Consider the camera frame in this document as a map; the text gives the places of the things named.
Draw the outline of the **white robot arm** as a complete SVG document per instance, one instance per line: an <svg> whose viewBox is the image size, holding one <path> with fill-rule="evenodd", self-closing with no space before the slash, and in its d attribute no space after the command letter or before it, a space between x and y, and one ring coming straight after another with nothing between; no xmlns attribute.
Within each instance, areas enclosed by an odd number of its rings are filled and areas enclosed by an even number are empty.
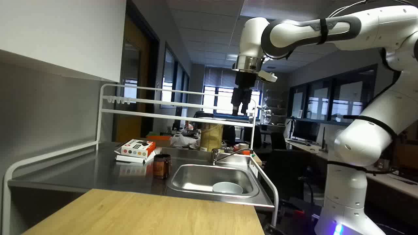
<svg viewBox="0 0 418 235"><path fill-rule="evenodd" d="M245 21L232 69L272 82L261 69L304 45L331 43L340 51L381 48L397 81L334 139L316 235L385 235L364 213L365 169L418 118L418 8L389 5L310 21Z"/></svg>

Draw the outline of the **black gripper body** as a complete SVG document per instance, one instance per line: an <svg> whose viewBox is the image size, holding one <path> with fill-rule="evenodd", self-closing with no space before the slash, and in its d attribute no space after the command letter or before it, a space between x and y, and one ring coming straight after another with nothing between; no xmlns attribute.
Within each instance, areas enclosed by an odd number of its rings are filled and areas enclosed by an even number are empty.
<svg viewBox="0 0 418 235"><path fill-rule="evenodd" d="M237 112L245 114L255 78L257 76L254 73L235 73L235 88L231 98L233 115L236 115Z"/></svg>

